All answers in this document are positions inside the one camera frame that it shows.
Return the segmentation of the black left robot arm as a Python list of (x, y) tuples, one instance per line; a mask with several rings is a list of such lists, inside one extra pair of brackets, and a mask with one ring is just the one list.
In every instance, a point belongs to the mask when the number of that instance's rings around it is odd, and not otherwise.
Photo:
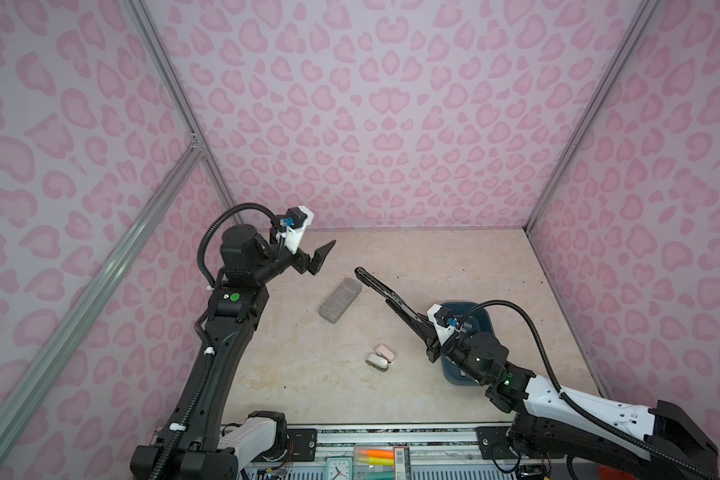
[(333, 248), (313, 254), (301, 240), (314, 219), (306, 206), (282, 215), (256, 203), (222, 213), (201, 237), (197, 266), (211, 289), (194, 322), (200, 348), (179, 400), (149, 445), (136, 448), (136, 479), (235, 479), (257, 458), (287, 464), (293, 455), (284, 414), (255, 411), (223, 447), (222, 417), (242, 356), (269, 300), (267, 284), (287, 269), (316, 275)]

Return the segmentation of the black long stapler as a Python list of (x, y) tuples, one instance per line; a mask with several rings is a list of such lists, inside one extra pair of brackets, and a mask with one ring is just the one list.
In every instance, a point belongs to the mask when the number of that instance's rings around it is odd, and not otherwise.
[(434, 326), (426, 315), (415, 312), (395, 291), (363, 267), (356, 267), (354, 274), (363, 285), (385, 299), (385, 303), (424, 341), (427, 348), (433, 347), (438, 342)]

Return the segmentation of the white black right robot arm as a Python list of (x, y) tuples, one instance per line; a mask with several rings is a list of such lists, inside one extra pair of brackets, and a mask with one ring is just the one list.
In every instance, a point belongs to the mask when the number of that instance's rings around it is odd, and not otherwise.
[(497, 409), (513, 414), (506, 437), (515, 452), (580, 458), (637, 479), (718, 478), (716, 445), (680, 406), (625, 403), (563, 386), (530, 316), (512, 302), (497, 304), (530, 328), (544, 373), (510, 362), (494, 334), (463, 332), (464, 319), (443, 305), (413, 318), (430, 361), (453, 364)]

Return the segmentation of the pink mini stapler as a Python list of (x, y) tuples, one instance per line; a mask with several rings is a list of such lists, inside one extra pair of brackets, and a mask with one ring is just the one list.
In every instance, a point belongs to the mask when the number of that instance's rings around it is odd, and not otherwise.
[(379, 344), (374, 348), (374, 352), (380, 357), (384, 358), (387, 362), (392, 364), (395, 361), (395, 353), (386, 345)]

